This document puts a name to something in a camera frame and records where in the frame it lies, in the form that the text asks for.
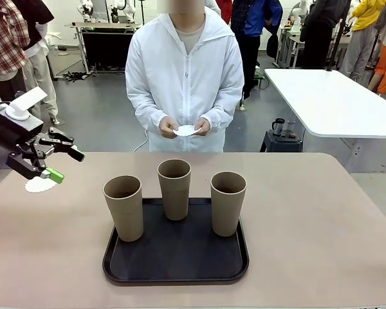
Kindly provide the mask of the person's right hand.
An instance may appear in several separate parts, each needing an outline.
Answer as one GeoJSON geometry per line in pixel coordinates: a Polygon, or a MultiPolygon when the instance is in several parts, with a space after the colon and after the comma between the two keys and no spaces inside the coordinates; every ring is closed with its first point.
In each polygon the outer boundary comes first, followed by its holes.
{"type": "Polygon", "coordinates": [[[159,124],[160,134],[164,138],[174,139],[176,138],[175,131],[178,130],[178,124],[171,119],[171,117],[163,117],[159,124]]]}

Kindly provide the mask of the person's left hand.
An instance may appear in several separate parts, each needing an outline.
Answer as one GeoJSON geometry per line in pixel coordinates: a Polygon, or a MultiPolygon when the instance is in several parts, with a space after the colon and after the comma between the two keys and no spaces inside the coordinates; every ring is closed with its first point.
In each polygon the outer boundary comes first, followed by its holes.
{"type": "Polygon", "coordinates": [[[194,130],[195,135],[206,136],[210,131],[210,122],[207,119],[201,117],[196,123],[194,130]]]}

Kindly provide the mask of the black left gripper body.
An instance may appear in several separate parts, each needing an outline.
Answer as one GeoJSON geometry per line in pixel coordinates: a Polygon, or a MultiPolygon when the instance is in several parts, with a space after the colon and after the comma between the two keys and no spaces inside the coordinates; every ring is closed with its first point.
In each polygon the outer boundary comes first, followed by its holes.
{"type": "Polygon", "coordinates": [[[37,135],[44,122],[29,115],[26,120],[15,120],[0,112],[0,146],[11,152],[32,154],[37,135]]]}

